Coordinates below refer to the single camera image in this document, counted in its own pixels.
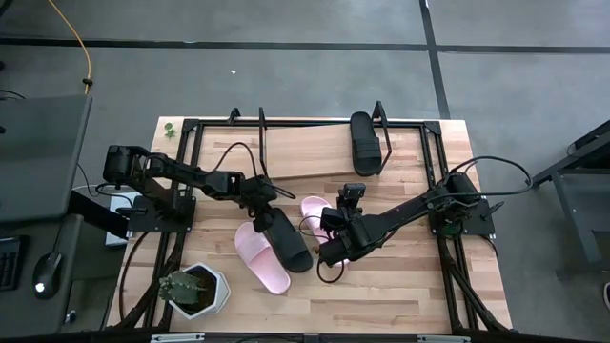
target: yellow cable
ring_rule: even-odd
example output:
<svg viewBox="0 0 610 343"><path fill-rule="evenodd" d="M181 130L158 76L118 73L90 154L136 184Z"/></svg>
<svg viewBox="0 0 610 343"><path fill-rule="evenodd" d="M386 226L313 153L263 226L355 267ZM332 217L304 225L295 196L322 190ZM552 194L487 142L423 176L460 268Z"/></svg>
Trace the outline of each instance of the yellow cable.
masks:
<svg viewBox="0 0 610 343"><path fill-rule="evenodd" d="M78 40L78 43L80 43L80 46L83 48L83 51L85 52L85 57L87 57L87 79L91 80L92 79L92 60L89 57L89 52L87 51L85 44L83 44L83 41L80 39L78 32L76 32L76 30L72 27L72 25L70 24L68 19L66 19L66 17L64 16L64 13L62 13L61 10L59 10L59 8L57 8L57 6L55 6L55 4L52 2L52 0L48 0L48 1L51 4L51 6L53 6L53 8L57 11L57 14L59 14L59 16L62 19L64 19L64 22L66 22L66 25L68 25L68 27L70 28L72 33L74 33L74 36ZM85 84L85 94L89 94L89 85L87 85L87 84Z"/></svg>

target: pink slipper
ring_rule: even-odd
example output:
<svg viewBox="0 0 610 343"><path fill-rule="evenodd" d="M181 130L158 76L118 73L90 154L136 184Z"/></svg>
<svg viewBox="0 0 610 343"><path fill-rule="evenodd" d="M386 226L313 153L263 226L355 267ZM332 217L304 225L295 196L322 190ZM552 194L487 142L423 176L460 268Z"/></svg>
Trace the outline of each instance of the pink slipper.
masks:
<svg viewBox="0 0 610 343"><path fill-rule="evenodd" d="M246 266L273 294L290 287L290 276L279 263L267 237L254 231L252 222L243 223L235 233L235 249Z"/></svg>
<svg viewBox="0 0 610 343"><path fill-rule="evenodd" d="M320 217L322 216L322 210L324 210L324 208L332 208L332 206L321 197L308 196L301 201L301 215L303 218L307 218L305 219L305 224L307 224L309 230L315 235L315 239L317 239L319 243L328 241L328 238L325 238L327 233L320 228ZM350 260L346 259L343 261L343 264L348 264L348 262L350 262ZM334 267L337 266L341 267L341 263L339 262L334 265Z"/></svg>

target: hexagonal pot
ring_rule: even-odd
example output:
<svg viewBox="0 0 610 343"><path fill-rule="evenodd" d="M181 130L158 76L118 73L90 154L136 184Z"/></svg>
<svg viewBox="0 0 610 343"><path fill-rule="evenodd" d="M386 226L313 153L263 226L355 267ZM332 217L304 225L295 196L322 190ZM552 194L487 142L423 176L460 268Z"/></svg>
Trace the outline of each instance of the hexagonal pot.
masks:
<svg viewBox="0 0 610 343"><path fill-rule="evenodd" d="M213 277L216 280L216 287L214 290L213 303L210 306L204 308L203 310L200 310L197 313L193 313L187 309L182 308L181 304L176 304L173 300L169 301L170 305L172 305L172 307L176 311L180 312L182 315L184 315L189 320L196 318L199 315L204 314L204 313L206 313L206 314L219 313L220 310L222 310L222 308L227 303L227 300L229 299L229 295L231 295L231 289L229 288L229 285L227 284L227 279L225 278L225 275L222 272L214 271L213 269L204 265L201 262L193 264L189 268L182 270L182 272L186 272L186 273L206 272L211 277Z"/></svg>

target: black mouse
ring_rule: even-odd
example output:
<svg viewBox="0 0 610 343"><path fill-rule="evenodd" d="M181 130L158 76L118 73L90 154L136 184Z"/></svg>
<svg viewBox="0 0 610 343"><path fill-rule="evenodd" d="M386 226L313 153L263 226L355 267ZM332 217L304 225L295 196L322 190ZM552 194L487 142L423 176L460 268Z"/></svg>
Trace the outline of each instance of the black mouse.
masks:
<svg viewBox="0 0 610 343"><path fill-rule="evenodd" d="M52 298L59 290L59 274L62 255L59 252L49 252L38 260L34 267L31 284L34 295L39 299Z"/></svg>

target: soil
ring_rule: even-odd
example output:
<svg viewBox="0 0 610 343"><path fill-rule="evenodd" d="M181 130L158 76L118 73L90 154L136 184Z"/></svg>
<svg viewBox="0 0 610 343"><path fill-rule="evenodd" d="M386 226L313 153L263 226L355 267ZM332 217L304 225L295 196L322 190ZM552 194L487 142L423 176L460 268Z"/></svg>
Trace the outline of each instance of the soil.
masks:
<svg viewBox="0 0 610 343"><path fill-rule="evenodd" d="M188 271L187 273L199 278L199 287L206 289L199 292L199 302L196 304L179 304L185 313L195 314L213 304L214 296L216 295L216 279L212 274L203 269Z"/></svg>

